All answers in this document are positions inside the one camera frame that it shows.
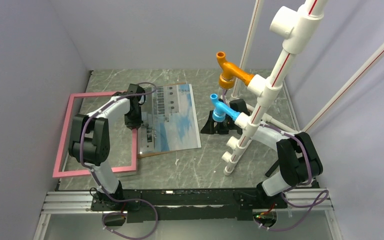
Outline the building and sky photo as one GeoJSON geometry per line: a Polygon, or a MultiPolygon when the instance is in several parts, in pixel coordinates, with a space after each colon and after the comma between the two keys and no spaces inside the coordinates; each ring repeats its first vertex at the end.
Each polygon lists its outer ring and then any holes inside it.
{"type": "Polygon", "coordinates": [[[202,146],[191,84],[158,86],[141,106],[138,153],[148,157],[202,146]]]}

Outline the pink picture frame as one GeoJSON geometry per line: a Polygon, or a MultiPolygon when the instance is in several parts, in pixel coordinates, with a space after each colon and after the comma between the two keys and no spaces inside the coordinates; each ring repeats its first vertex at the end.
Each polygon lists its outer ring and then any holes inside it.
{"type": "MultiPolygon", "coordinates": [[[[56,154],[55,164],[53,168],[52,177],[69,178],[69,177],[80,177],[88,176],[90,173],[86,168],[80,170],[63,171],[63,165],[67,159],[68,151],[68,138],[70,136],[71,119],[73,115],[73,108],[76,99],[84,98],[97,98],[97,97],[108,97],[112,96],[114,91],[107,92],[86,92],[86,93],[72,93],[68,99],[68,105],[64,117],[62,132],[56,154]]],[[[138,169],[138,131],[133,130],[131,134],[131,165],[129,166],[116,166],[112,168],[114,173],[132,173],[138,169]]]]}

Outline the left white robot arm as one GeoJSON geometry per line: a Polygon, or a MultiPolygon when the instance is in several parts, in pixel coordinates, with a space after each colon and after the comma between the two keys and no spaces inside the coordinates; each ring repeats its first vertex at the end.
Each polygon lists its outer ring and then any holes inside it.
{"type": "Polygon", "coordinates": [[[141,84],[130,84],[127,91],[116,92],[108,102],[88,114],[76,114],[71,123],[68,154],[88,169],[97,185],[98,197],[111,210],[124,203],[123,186],[108,162],[111,150],[110,127],[120,118],[128,129],[143,124],[142,105],[147,92],[141,84]]]}

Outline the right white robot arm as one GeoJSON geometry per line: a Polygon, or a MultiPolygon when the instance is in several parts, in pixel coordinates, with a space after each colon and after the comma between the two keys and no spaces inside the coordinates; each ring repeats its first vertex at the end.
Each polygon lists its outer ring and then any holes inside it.
{"type": "Polygon", "coordinates": [[[255,200],[260,207],[269,207],[275,196],[282,192],[310,185],[314,177],[323,173],[321,160],[306,132],[283,131],[264,121],[251,125],[243,99],[225,104],[217,94],[211,94],[210,100],[214,110],[209,112],[208,120],[200,131],[202,134],[226,135],[235,130],[277,152],[274,168],[279,171],[266,174],[267,179],[258,184],[261,190],[255,194],[255,200]]]}

